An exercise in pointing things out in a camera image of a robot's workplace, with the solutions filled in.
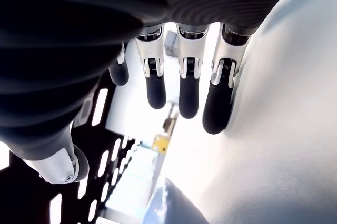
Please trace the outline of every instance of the screw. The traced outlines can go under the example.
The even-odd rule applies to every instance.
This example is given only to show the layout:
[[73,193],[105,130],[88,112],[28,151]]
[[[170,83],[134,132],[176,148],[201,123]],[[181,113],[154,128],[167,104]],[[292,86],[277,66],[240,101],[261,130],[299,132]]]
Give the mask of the screw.
[[69,182],[73,177],[74,177],[73,174],[69,175],[69,176],[65,179],[65,182]]

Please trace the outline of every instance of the robotic hand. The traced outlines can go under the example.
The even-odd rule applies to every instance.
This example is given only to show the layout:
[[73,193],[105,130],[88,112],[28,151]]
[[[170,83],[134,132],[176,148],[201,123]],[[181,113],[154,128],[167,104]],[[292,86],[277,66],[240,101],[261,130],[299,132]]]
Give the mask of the robotic hand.
[[203,114],[210,134],[231,113],[233,78],[247,47],[278,0],[0,0],[0,140],[52,184],[83,179],[84,154],[69,123],[108,69],[116,85],[129,72],[124,46],[136,37],[148,102],[166,103],[163,24],[177,23],[180,112],[199,107],[209,25],[221,22]]

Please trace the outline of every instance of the bright light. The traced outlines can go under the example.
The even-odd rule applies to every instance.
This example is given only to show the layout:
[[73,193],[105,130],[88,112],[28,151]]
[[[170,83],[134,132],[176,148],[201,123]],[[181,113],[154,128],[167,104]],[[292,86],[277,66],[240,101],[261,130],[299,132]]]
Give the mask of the bright light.
[[97,206],[97,200],[94,200],[90,205],[89,217],[88,217],[89,222],[92,221],[95,217],[96,206]]
[[106,100],[106,95],[107,95],[107,89],[106,88],[101,89],[100,93],[98,94],[98,98],[97,98],[93,121],[91,123],[92,126],[96,126],[101,122],[104,103]]
[[106,199],[108,189],[109,189],[109,183],[105,183],[103,190],[102,190],[101,202],[103,202]]
[[96,224],[119,224],[119,223],[102,218],[102,217],[98,217],[96,220]]
[[124,136],[123,143],[122,143],[122,149],[125,149],[127,141],[128,141],[128,136]]
[[122,161],[121,161],[120,174],[122,174],[123,171],[124,171],[124,165],[125,165],[125,158],[123,158]]
[[115,161],[118,155],[118,151],[120,149],[120,145],[121,145],[121,140],[118,138],[115,142],[114,145],[114,150],[112,151],[112,155],[111,155],[111,161]]
[[62,194],[56,195],[55,198],[51,200],[49,208],[50,224],[60,224],[61,223],[61,206],[62,206]]
[[135,150],[136,150],[136,144],[133,144],[133,145],[131,146],[131,152],[133,153]]
[[88,183],[88,176],[86,176],[85,179],[80,181],[80,185],[78,186],[78,194],[77,194],[78,199],[82,199],[82,197],[85,195],[87,183]]
[[0,170],[9,166],[9,148],[3,142],[0,142]]
[[104,174],[108,155],[109,155],[109,151],[108,150],[106,150],[102,154],[101,163],[100,163],[100,167],[98,169],[98,174],[97,174],[99,178]]
[[114,170],[114,174],[112,176],[112,181],[111,181],[111,185],[114,186],[116,184],[117,181],[117,177],[118,177],[118,168],[116,168]]

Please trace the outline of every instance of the black fingertip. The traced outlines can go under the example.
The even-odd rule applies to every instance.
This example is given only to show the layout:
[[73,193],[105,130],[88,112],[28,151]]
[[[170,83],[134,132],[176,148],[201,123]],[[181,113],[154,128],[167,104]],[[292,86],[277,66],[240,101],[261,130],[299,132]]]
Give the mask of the black fingertip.
[[193,75],[180,77],[179,112],[186,119],[193,118],[199,108],[199,79]]
[[151,74],[146,79],[147,100],[154,109],[161,109],[166,104],[166,90],[164,76],[158,77],[156,74]]
[[116,86],[124,86],[128,82],[128,68],[126,60],[120,65],[116,60],[109,66],[109,73],[112,82]]
[[223,131],[230,119],[232,90],[227,83],[213,85],[207,96],[202,124],[205,131],[216,135]]

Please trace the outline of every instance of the yellow object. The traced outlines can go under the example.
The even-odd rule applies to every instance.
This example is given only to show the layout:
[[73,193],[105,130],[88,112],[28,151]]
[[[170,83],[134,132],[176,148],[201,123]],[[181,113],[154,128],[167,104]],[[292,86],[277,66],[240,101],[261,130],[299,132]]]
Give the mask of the yellow object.
[[158,153],[166,154],[169,144],[170,144],[169,136],[156,135],[151,149]]

